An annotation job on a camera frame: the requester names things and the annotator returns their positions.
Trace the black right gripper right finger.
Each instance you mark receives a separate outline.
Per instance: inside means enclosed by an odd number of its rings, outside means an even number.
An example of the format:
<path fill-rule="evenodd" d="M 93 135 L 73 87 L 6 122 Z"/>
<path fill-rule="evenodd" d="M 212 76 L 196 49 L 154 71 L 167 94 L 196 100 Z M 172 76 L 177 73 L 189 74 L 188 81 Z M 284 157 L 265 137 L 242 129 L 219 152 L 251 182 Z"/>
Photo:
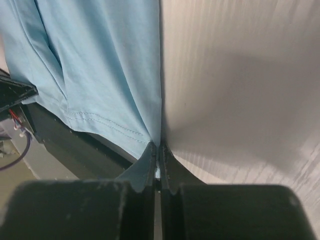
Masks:
<path fill-rule="evenodd" d="M 165 240 L 314 240 L 304 208 L 288 187 L 206 184 L 159 147 Z"/>

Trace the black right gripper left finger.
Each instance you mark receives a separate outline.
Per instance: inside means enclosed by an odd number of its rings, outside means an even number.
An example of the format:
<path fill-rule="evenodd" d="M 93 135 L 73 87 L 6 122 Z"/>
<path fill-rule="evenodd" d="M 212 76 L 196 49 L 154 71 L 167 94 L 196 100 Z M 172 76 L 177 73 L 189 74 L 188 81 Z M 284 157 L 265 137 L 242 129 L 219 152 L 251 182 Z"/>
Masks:
<path fill-rule="evenodd" d="M 3 240 L 151 240 L 156 147 L 114 179 L 19 185 L 0 214 Z"/>

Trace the light blue printed t-shirt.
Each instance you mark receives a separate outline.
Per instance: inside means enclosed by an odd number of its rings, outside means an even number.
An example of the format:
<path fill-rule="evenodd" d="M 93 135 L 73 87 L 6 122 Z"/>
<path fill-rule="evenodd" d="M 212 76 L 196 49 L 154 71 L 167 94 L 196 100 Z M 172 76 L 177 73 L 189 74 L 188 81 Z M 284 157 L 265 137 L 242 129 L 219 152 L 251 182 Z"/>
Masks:
<path fill-rule="evenodd" d="M 11 77 L 69 128 L 135 158 L 161 138 L 157 0 L 3 0 L 0 34 Z"/>

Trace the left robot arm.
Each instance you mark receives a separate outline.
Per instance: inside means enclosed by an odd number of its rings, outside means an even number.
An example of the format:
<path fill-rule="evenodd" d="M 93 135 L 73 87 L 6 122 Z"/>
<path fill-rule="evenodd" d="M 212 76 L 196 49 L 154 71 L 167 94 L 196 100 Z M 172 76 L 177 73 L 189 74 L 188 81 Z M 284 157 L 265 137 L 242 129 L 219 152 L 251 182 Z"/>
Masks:
<path fill-rule="evenodd" d="M 0 112 L 7 111 L 36 95 L 38 91 L 34 85 L 11 79 L 7 72 L 0 70 Z"/>

